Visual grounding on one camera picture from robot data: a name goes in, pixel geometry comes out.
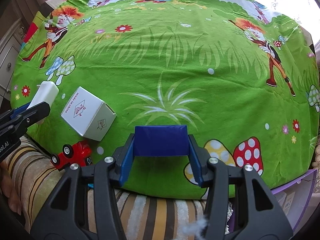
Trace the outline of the white plastic bottle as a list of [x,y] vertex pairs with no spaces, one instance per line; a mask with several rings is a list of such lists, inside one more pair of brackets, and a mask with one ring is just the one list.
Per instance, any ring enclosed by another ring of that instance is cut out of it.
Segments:
[[53,83],[52,81],[43,81],[39,87],[38,90],[35,94],[35,96],[33,97],[33,99],[31,100],[31,102],[29,103],[27,110],[42,103],[45,102],[48,104],[48,110],[44,111],[44,114],[40,113],[41,115],[43,115],[44,117],[39,120],[38,122],[36,122],[38,125],[42,124],[45,120],[45,118],[47,118],[50,115],[50,110],[51,110],[51,106],[54,102],[54,100],[56,99],[57,95],[59,93],[59,89],[57,87],[57,85],[55,83]]

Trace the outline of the dark blue box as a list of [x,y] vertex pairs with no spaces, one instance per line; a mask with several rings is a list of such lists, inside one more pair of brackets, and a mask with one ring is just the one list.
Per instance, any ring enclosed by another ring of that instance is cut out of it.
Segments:
[[189,138],[187,126],[137,126],[133,137],[133,153],[139,157],[188,155]]

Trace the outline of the purple cardboard storage box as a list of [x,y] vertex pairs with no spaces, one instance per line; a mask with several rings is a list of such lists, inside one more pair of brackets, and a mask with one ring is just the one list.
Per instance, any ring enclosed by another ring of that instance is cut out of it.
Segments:
[[308,221],[316,209],[318,200],[313,193],[317,170],[308,170],[302,176],[272,189],[284,211],[293,233],[297,233]]

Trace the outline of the red toy car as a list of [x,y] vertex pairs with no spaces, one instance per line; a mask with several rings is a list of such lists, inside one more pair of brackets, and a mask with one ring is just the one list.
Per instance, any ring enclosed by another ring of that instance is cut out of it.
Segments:
[[72,164],[78,164],[81,167],[92,165],[92,150],[87,140],[79,141],[74,145],[64,144],[62,152],[51,156],[51,163],[61,171]]

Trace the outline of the white bedside cabinet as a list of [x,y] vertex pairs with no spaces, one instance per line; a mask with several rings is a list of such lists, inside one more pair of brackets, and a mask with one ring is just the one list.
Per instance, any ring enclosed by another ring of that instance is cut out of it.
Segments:
[[17,19],[1,38],[1,106],[10,101],[11,79],[25,37],[22,19]]

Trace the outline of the white box with logo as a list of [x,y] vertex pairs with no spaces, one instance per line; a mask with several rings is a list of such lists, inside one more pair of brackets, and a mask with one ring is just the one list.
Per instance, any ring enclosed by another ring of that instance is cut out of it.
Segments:
[[116,119],[116,113],[106,102],[78,87],[65,105],[61,117],[81,137],[102,141]]

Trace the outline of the green cartoon bed sheet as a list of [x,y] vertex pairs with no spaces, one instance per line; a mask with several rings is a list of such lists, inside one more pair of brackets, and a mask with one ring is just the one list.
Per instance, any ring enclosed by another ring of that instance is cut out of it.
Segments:
[[37,14],[12,78],[11,105],[57,84],[29,135],[50,153],[80,135],[61,117],[82,87],[116,113],[94,161],[136,126],[185,125],[210,155],[251,164],[278,187],[311,163],[319,121],[315,57],[299,24],[254,0],[64,0]]

